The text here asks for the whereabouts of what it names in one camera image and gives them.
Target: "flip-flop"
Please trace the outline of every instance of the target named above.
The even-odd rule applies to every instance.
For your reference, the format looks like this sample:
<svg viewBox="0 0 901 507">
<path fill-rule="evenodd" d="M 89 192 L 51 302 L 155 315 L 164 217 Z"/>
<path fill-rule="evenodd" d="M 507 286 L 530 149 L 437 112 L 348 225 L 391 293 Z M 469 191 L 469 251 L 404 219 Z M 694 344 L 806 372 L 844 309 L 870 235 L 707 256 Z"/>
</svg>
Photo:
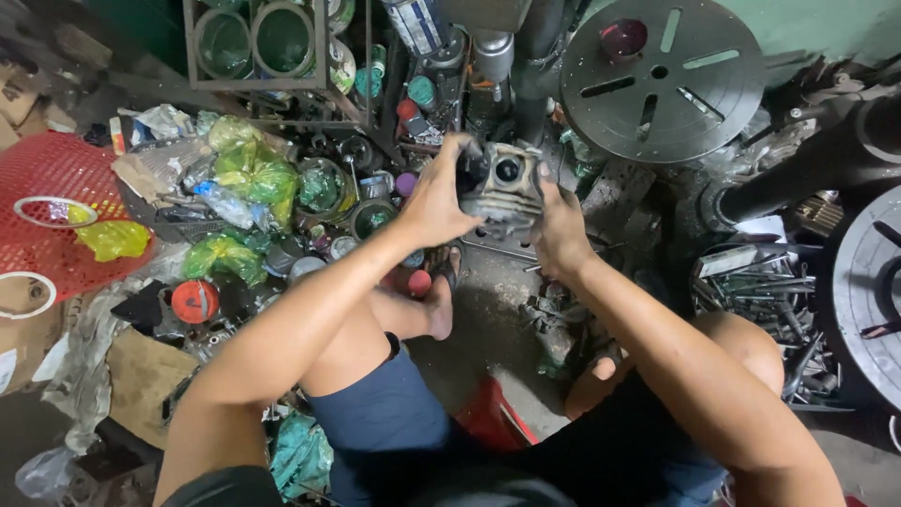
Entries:
<svg viewBox="0 0 901 507">
<path fill-rule="evenodd" d="M 448 247 L 448 256 L 443 261 L 441 261 L 432 271 L 432 281 L 435 280 L 437 276 L 443 276 L 445 280 L 448 281 L 448 285 L 450 286 L 450 293 L 452 294 L 455 290 L 457 290 L 457 286 L 460 285 L 460 279 L 463 278 L 463 273 L 466 270 L 466 249 L 463 245 L 463 242 L 459 239 L 455 239 L 446 244 L 443 244 L 441 247 Z M 451 264 L 451 248 L 458 248 L 460 250 L 460 269 L 459 272 L 453 271 L 453 264 Z"/>
</svg>

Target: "slotted round table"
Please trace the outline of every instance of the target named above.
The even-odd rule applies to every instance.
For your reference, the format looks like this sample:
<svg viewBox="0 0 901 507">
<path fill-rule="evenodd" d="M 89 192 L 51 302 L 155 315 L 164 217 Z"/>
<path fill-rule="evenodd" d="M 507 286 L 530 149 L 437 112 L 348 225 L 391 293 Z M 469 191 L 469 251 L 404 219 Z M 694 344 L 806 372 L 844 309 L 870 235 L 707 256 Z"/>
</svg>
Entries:
<svg viewBox="0 0 901 507">
<path fill-rule="evenodd" d="M 576 32 L 560 94 L 583 141 L 672 163 L 732 140 L 760 105 L 763 79 L 754 35 L 716 2 L 620 0 Z"/>
</svg>

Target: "red plastic basket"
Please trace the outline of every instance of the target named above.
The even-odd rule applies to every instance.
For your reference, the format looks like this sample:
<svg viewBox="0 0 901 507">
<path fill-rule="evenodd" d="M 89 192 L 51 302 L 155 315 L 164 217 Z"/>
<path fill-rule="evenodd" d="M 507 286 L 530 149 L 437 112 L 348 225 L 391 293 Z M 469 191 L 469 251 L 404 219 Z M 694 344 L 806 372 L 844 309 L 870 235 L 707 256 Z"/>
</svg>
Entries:
<svg viewBox="0 0 901 507">
<path fill-rule="evenodd" d="M 66 219 L 66 204 L 27 202 L 70 199 L 93 209 L 97 222 L 128 219 L 110 167 L 114 160 L 112 151 L 54 132 L 26 136 L 0 153 L 0 275 L 43 275 L 56 286 L 56 301 L 62 301 L 120 279 L 150 259 L 152 235 L 142 256 L 99 263 L 90 248 L 76 244 L 78 224 Z"/>
</svg>

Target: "knee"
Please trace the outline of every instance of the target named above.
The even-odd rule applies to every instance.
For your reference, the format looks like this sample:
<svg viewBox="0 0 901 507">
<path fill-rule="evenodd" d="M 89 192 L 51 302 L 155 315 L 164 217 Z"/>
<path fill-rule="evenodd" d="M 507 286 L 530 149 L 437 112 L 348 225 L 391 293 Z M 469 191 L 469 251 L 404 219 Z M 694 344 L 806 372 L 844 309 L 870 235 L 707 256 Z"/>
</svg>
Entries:
<svg viewBox="0 0 901 507">
<path fill-rule="evenodd" d="M 782 392 L 782 351 L 766 331 L 746 318 L 725 311 L 699 315 L 691 325 L 714 340 L 773 392 Z"/>
</svg>

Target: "plastic bottle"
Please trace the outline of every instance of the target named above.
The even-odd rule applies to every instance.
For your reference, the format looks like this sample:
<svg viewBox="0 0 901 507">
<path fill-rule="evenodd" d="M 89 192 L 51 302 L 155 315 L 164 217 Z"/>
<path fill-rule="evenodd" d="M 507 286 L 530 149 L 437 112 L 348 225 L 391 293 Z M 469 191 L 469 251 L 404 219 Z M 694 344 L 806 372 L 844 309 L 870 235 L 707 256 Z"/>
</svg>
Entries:
<svg viewBox="0 0 901 507">
<path fill-rule="evenodd" d="M 206 204 L 229 224 L 242 229 L 253 227 L 253 214 L 250 212 L 250 207 L 226 187 L 215 181 L 203 181 L 194 187 L 194 193 L 202 197 Z"/>
</svg>

